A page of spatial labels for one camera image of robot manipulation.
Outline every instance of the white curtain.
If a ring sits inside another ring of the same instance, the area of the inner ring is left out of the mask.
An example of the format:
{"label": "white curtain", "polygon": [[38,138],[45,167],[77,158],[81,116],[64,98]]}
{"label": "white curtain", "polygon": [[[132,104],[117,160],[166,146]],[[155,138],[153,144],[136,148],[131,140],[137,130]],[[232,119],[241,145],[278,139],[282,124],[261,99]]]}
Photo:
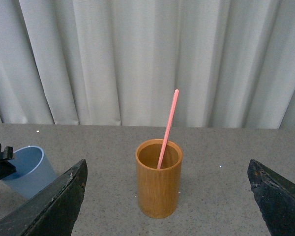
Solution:
{"label": "white curtain", "polygon": [[295,130],[295,0],[0,0],[0,123]]}

